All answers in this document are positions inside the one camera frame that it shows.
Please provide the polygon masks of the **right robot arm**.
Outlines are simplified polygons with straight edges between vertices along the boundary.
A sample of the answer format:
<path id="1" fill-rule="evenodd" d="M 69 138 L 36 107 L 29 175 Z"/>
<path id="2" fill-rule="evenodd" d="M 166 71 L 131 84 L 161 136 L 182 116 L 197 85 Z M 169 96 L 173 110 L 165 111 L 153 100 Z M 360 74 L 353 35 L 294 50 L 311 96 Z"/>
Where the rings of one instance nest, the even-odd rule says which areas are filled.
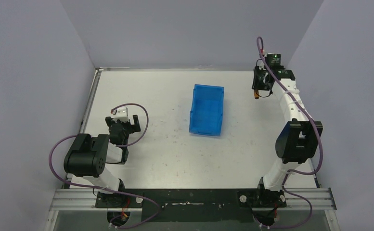
<path id="1" fill-rule="evenodd" d="M 255 99 L 261 98 L 260 91 L 274 95 L 279 101 L 286 120 L 275 142 L 277 159 L 270 171 L 258 183 L 254 192 L 254 207 L 283 207 L 285 205 L 282 186 L 293 170 L 314 157 L 318 146 L 317 136 L 322 133 L 322 123 L 315 122 L 313 128 L 305 114 L 295 76 L 281 65 L 281 55 L 267 53 L 264 62 L 254 68 L 252 90 Z"/>

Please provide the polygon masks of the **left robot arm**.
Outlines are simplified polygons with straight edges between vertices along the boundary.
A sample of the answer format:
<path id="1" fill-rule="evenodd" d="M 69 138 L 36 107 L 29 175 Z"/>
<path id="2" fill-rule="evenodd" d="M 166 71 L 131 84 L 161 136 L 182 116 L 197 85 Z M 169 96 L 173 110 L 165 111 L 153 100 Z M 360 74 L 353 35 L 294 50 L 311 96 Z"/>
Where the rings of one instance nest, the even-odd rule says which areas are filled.
<path id="1" fill-rule="evenodd" d="M 128 117 L 106 117 L 108 134 L 96 137 L 79 133 L 64 159 L 64 170 L 81 177 L 96 186 L 97 208 L 114 208 L 130 205 L 130 196 L 123 192 L 124 182 L 115 177 L 106 167 L 107 164 L 123 165 L 129 155 L 130 134 L 140 132 L 137 115 L 133 122 Z"/>

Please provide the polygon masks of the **orange handled screwdriver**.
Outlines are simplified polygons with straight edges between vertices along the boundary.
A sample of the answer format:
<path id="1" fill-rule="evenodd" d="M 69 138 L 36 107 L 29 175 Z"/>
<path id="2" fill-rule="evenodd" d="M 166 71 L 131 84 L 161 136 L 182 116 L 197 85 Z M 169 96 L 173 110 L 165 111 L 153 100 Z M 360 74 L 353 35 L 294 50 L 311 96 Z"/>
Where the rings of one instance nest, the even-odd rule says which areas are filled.
<path id="1" fill-rule="evenodd" d="M 254 90 L 254 98 L 259 99 L 258 90 Z"/>

